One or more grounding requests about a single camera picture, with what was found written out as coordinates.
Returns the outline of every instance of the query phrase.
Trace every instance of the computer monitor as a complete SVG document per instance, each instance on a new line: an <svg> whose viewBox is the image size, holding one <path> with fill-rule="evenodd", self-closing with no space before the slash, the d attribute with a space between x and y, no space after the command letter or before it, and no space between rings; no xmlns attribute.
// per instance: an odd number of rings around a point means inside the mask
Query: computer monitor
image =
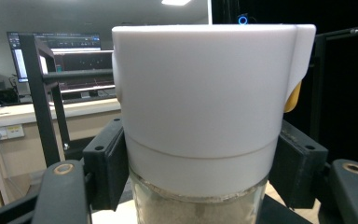
<svg viewBox="0 0 358 224"><path fill-rule="evenodd" d="M112 50L54 52L57 72L112 69ZM111 77L78 77L60 82L62 91L115 85Z"/></svg>
<svg viewBox="0 0 358 224"><path fill-rule="evenodd" d="M34 37L44 43L53 52L94 51L101 50L101 40L97 33L33 33ZM19 32L7 32L7 39L13 56L14 67L19 82L27 82Z"/></svg>

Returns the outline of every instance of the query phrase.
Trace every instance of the white cup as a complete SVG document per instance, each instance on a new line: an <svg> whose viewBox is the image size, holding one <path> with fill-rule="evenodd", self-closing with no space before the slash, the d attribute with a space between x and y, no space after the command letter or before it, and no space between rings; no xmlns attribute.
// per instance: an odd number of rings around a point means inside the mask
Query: white cup
<svg viewBox="0 0 358 224"><path fill-rule="evenodd" d="M115 27L114 80L132 170L209 197L265 178L313 25Z"/></svg>

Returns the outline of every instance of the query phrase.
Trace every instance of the desk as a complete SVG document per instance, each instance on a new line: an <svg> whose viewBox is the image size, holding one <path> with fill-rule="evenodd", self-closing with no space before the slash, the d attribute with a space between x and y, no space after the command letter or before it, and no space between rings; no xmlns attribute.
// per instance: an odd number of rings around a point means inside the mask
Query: desk
<svg viewBox="0 0 358 224"><path fill-rule="evenodd" d="M60 159L64 160L54 106L51 108ZM72 140L98 134L111 119L120 117L117 99L65 105ZM0 206L22 197L31 185L30 174L47 167L37 129L33 105L0 107L0 127L21 124L24 136L0 142Z"/></svg>

